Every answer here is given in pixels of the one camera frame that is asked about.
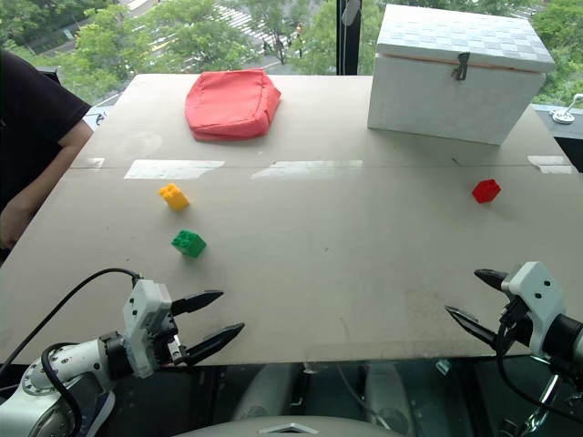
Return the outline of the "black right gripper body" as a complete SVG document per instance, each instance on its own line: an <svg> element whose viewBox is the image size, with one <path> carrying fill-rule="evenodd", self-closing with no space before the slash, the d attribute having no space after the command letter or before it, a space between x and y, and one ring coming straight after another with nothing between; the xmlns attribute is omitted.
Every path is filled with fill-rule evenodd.
<svg viewBox="0 0 583 437"><path fill-rule="evenodd" d="M515 341L529 345L533 322L528 317L528 312L529 308L520 296L514 295L509 300L499 320L499 346L512 346Z"/></svg>

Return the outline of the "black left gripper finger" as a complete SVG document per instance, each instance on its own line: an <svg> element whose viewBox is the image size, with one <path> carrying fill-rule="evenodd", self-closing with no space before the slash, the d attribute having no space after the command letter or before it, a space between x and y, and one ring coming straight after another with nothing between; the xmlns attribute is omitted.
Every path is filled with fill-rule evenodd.
<svg viewBox="0 0 583 437"><path fill-rule="evenodd" d="M222 290L204 290L199 294L190 295L179 300L173 300L170 312L172 315L191 313L207 307L213 301L220 298L224 292Z"/></svg>
<svg viewBox="0 0 583 437"><path fill-rule="evenodd" d="M232 340L234 340L245 327L244 323L237 323L225 327L224 329L212 334L201 343L187 349L186 363L199 363L208 357L221 351Z"/></svg>

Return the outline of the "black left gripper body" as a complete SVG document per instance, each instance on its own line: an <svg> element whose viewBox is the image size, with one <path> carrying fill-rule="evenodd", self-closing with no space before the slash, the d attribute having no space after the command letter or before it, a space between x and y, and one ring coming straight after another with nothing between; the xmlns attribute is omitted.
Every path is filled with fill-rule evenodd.
<svg viewBox="0 0 583 437"><path fill-rule="evenodd" d="M186 347L179 341L179 329L170 312L149 315L146 330L146 357L152 367L177 365L186 360Z"/></svg>

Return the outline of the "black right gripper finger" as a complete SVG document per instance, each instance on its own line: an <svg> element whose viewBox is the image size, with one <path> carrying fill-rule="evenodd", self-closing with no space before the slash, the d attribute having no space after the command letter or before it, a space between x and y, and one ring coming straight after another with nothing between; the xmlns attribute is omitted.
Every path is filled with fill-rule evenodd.
<svg viewBox="0 0 583 437"><path fill-rule="evenodd" d="M503 282L508 275L507 272L494 269L476 269L474 275L482 280L489 287L504 292Z"/></svg>
<svg viewBox="0 0 583 437"><path fill-rule="evenodd" d="M496 347L496 334L482 326L474 316L449 305L445 305L445 310L464 331L482 341L491 349Z"/></svg>

